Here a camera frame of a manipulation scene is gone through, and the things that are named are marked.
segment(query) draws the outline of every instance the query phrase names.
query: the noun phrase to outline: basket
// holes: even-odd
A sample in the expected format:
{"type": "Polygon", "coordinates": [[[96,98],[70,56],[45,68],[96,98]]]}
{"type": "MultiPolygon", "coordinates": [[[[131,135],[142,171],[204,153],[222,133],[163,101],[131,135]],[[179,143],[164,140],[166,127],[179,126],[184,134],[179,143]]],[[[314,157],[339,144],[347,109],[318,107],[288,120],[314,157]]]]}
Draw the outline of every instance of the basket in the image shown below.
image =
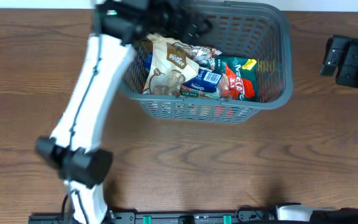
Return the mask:
{"type": "Polygon", "coordinates": [[[139,101],[144,111],[156,118],[189,119],[240,123],[260,110],[283,106],[291,97],[290,25],[284,13],[277,8],[248,2],[196,2],[192,9],[206,16],[214,28],[204,35],[201,43],[223,52],[254,58],[258,99],[256,102],[239,100],[211,100],[185,96],[143,95],[147,76],[141,62],[129,67],[120,89],[139,101]]]}

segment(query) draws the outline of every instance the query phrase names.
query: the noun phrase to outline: white wall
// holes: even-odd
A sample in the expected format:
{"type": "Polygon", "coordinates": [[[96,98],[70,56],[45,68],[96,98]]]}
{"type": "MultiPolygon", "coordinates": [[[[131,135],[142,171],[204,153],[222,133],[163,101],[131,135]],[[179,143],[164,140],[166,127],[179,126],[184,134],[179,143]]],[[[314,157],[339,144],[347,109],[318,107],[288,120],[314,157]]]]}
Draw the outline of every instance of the white wall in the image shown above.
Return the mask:
{"type": "MultiPolygon", "coordinates": [[[[358,12],[358,0],[237,0],[237,1],[267,3],[283,11],[358,12]]],[[[89,9],[91,8],[90,2],[91,0],[0,0],[0,8],[89,9]]]]}

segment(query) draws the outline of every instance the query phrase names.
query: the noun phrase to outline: white snack pouch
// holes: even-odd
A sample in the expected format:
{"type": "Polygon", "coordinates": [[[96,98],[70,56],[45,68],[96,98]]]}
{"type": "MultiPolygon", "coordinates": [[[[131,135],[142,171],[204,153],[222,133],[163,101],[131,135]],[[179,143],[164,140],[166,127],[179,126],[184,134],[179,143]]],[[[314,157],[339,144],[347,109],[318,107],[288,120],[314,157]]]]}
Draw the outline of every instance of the white snack pouch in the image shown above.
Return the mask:
{"type": "Polygon", "coordinates": [[[153,58],[143,94],[180,95],[180,85],[198,74],[199,65],[174,46],[179,40],[150,34],[153,58]]]}

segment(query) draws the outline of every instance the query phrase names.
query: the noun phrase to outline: yellow label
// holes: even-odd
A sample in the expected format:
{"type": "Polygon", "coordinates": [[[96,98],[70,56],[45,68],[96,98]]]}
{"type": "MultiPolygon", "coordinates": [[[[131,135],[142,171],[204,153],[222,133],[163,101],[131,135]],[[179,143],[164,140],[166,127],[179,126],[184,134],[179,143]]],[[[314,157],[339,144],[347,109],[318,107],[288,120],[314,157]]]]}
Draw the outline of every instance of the yellow label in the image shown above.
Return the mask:
{"type": "Polygon", "coordinates": [[[242,69],[251,70],[256,65],[256,63],[257,61],[255,59],[249,59],[248,62],[242,66],[242,69]]]}

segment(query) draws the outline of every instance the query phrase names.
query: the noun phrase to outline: brown tabletop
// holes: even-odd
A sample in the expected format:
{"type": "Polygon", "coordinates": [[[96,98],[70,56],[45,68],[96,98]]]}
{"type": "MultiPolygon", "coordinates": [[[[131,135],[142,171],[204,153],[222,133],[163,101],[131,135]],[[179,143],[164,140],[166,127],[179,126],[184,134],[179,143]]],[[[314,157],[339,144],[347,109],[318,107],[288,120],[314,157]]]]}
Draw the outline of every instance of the brown tabletop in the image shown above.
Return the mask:
{"type": "MultiPolygon", "coordinates": [[[[115,158],[111,205],[233,210],[302,202],[358,207],[358,90],[321,77],[327,39],[358,37],[358,13],[288,12],[290,101],[242,124],[151,118],[117,96],[103,147],[115,158]]],[[[61,117],[81,70],[89,10],[0,9],[0,223],[58,212],[63,182],[34,153],[61,117]]]]}

